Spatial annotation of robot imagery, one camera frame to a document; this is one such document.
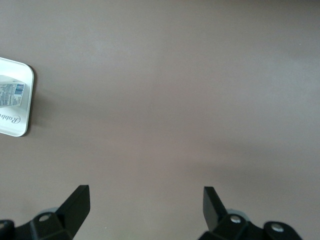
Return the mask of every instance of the white tray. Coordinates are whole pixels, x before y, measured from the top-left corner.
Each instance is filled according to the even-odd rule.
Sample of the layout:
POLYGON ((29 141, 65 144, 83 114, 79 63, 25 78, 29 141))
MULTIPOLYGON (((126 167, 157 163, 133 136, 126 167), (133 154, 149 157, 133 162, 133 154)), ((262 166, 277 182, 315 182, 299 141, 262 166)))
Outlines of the white tray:
POLYGON ((20 106, 0 107, 0 133, 20 137, 28 128, 34 73, 24 63, 0 57, 0 75, 25 83, 20 106))

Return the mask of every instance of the barcode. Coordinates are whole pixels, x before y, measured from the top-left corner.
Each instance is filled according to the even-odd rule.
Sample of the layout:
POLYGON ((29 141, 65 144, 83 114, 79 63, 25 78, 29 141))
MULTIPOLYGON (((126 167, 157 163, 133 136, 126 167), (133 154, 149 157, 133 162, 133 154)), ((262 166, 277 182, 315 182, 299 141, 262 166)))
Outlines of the barcode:
POLYGON ((24 92, 25 85, 17 84, 15 87, 14 95, 22 95, 24 92))

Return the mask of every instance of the gray floor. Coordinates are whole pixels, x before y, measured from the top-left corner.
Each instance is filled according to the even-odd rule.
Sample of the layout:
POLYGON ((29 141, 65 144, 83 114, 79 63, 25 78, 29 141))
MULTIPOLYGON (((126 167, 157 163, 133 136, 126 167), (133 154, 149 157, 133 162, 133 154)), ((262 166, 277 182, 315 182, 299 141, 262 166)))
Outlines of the gray floor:
POLYGON ((76 240, 196 240, 204 186, 319 238, 320 3, 1 0, 0 57, 34 69, 0 135, 0 219, 89 184, 76 240))

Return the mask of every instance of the rubbermaid logo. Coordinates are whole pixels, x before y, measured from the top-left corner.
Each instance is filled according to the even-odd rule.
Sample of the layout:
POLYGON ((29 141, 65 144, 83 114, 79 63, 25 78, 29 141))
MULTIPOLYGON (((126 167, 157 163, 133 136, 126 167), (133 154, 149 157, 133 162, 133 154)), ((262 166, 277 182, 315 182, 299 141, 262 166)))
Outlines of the rubbermaid logo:
POLYGON ((8 116, 8 115, 0 114, 0 120, 10 121, 13 124, 18 124, 20 123, 21 118, 19 115, 8 116))

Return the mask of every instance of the metal screw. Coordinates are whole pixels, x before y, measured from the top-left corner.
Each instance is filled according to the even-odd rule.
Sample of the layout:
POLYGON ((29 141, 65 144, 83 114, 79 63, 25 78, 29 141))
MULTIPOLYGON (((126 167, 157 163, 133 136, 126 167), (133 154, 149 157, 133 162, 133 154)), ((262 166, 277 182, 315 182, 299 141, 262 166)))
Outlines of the metal screw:
POLYGON ((230 219, 231 219, 231 222, 233 222, 233 223, 235 223, 235 224, 241 223, 240 217, 238 217, 238 216, 236 216, 236 215, 232 215, 232 216, 230 217, 230 219))
POLYGON ((39 218, 39 222, 47 221, 50 217, 50 214, 43 215, 39 218))
POLYGON ((271 225, 271 228, 272 228, 274 231, 278 232, 278 233, 282 233, 282 232, 284 231, 284 228, 283 228, 281 225, 277 224, 277 223, 273 223, 273 224, 271 225))

